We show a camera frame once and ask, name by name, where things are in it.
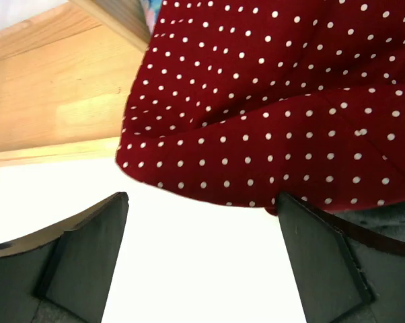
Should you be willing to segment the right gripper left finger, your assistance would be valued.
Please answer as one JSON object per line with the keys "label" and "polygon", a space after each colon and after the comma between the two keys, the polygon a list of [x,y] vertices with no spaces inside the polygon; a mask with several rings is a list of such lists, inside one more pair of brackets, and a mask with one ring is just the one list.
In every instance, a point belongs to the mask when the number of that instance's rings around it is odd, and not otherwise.
{"label": "right gripper left finger", "polygon": [[128,195],[0,243],[0,322],[101,322]]}

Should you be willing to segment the wooden clothes rack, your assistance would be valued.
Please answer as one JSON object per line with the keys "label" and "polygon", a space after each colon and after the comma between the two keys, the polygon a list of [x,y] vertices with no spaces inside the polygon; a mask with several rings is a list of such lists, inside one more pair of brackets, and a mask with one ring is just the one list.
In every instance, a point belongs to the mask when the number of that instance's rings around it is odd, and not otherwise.
{"label": "wooden clothes rack", "polygon": [[139,1],[69,1],[0,31],[0,167],[112,157],[150,34]]}

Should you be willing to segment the blue floral skirt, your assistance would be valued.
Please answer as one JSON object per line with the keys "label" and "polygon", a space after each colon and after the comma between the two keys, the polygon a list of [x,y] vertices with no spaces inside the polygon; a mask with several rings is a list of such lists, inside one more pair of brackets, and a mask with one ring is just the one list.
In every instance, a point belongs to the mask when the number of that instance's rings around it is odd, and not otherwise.
{"label": "blue floral skirt", "polygon": [[145,22],[150,34],[153,33],[163,0],[140,0]]}

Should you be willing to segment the red dotted skirt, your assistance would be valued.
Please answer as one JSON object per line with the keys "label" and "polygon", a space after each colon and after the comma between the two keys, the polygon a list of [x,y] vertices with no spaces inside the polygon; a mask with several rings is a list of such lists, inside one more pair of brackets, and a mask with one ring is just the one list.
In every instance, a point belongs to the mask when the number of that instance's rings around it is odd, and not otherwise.
{"label": "red dotted skirt", "polygon": [[217,205],[405,201],[405,1],[164,1],[116,163]]}

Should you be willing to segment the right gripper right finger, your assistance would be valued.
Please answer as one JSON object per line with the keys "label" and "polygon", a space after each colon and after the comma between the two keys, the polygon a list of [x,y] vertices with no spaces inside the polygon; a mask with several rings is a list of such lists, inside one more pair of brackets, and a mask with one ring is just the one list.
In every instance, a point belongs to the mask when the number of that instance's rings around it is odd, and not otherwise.
{"label": "right gripper right finger", "polygon": [[405,322],[405,242],[279,196],[279,221],[308,322]]}

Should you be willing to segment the dark grey dotted skirt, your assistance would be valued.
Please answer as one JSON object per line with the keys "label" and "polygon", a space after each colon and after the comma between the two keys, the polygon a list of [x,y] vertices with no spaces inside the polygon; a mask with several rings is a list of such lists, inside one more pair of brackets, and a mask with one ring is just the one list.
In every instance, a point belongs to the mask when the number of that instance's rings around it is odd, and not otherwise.
{"label": "dark grey dotted skirt", "polygon": [[335,216],[375,233],[405,242],[405,201],[362,211],[344,211]]}

